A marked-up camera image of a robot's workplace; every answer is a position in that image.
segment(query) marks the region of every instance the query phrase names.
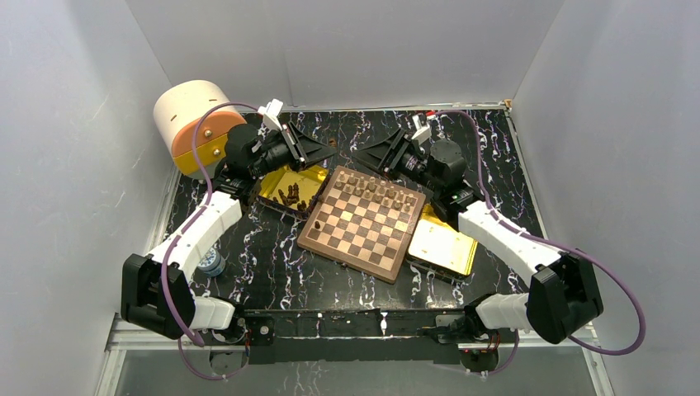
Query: robotic arm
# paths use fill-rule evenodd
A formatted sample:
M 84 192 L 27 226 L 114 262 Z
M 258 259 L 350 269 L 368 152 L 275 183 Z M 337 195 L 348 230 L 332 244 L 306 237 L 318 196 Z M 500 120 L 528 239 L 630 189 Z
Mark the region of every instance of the robotic arm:
M 225 144 L 226 158 L 216 168 L 210 200 L 200 204 L 145 257 L 132 254 L 125 261 L 121 290 L 124 320 L 171 339 L 183 335 L 161 283 L 161 263 L 167 257 L 169 295 L 187 328 L 212 328 L 232 337 L 242 333 L 238 321 L 233 320 L 240 313 L 231 302 L 192 295 L 189 282 L 197 264 L 214 242 L 243 217 L 259 192 L 262 177 L 285 165 L 299 171 L 335 153 L 334 148 L 305 136 L 293 124 L 280 123 L 277 116 L 281 105 L 274 100 L 258 111 L 270 130 L 265 138 L 258 136 L 258 129 L 252 125 L 233 127 Z
M 413 121 L 415 133 L 397 130 L 383 142 L 358 149 L 354 157 L 385 177 L 396 179 L 403 174 L 426 186 L 433 192 L 431 204 L 440 220 L 495 253 L 530 290 L 482 296 L 465 307 L 461 321 L 431 330 L 429 335 L 440 342 L 467 342 L 510 328 L 534 330 L 556 344 L 597 318 L 603 312 L 603 301 L 591 262 L 521 238 L 525 230 L 489 209 L 480 191 L 463 179 L 466 160 L 459 145 L 442 139 L 426 153 L 421 144 L 431 135 L 427 117 L 415 115 Z M 503 224 L 520 233 L 512 233 Z

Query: chessboard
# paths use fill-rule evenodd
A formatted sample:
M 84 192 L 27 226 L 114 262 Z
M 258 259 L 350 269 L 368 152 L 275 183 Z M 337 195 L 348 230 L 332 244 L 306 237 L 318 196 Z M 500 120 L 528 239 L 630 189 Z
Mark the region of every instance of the chessboard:
M 393 284 L 424 203 L 417 191 L 337 167 L 297 242 Z

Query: marble tabletop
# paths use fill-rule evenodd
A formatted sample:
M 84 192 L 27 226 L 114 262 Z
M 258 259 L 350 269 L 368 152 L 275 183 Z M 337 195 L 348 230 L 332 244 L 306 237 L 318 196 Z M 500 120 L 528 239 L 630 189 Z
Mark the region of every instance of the marble tabletop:
M 371 173 L 355 162 L 351 153 L 386 139 L 399 127 L 412 130 L 415 112 L 290 112 L 283 113 L 281 121 L 295 123 L 302 132 L 324 143 L 336 140 L 338 155 L 322 163 L 324 167 L 332 170 L 342 165 Z M 541 234 L 505 111 L 480 109 L 470 113 L 480 128 L 484 177 L 494 203 L 515 223 Z M 261 124 L 257 115 L 245 118 L 251 124 Z M 434 120 L 432 139 L 443 137 L 462 147 L 468 162 L 465 178 L 475 186 L 477 146 L 467 121 L 459 115 Z M 399 183 L 421 191 L 411 181 Z M 205 191 L 197 181 L 181 177 L 168 232 L 196 208 Z M 296 239 L 303 228 L 303 222 L 254 204 L 215 245 L 227 261 L 224 273 L 208 278 L 197 271 L 192 289 L 198 295 L 235 300 L 246 309 L 310 310 L 460 308 L 486 293 L 525 291 L 515 273 L 481 245 L 467 281 L 447 282 L 404 264 L 395 284 L 390 285 L 298 247 Z

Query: white wall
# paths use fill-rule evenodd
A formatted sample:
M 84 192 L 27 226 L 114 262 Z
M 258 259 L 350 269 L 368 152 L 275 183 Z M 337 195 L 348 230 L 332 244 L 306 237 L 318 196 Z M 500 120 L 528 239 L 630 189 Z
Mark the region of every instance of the white wall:
M 513 102 L 553 238 L 636 291 L 646 342 L 605 365 L 617 394 L 700 394 L 700 3 L 568 0 Z M 604 347 L 636 317 L 601 282 Z
M 123 2 L 0 8 L 2 394 L 93 394 L 171 169 L 169 83 Z
M 512 98 L 563 0 L 127 0 L 173 83 L 309 108 Z

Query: gray floor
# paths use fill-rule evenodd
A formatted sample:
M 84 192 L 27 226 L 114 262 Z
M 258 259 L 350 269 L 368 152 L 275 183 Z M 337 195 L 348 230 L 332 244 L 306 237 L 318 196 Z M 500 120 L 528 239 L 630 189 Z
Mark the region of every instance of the gray floor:
M 502 348 L 502 353 L 510 350 Z M 199 370 L 212 374 L 208 351 L 187 355 Z M 235 366 L 240 354 L 229 359 Z M 128 351 L 116 394 L 593 395 L 595 391 L 580 348 L 548 346 L 521 348 L 506 371 L 486 381 L 465 376 L 459 366 L 426 361 L 254 365 L 225 382 L 206 381 L 187 371 L 177 351 Z

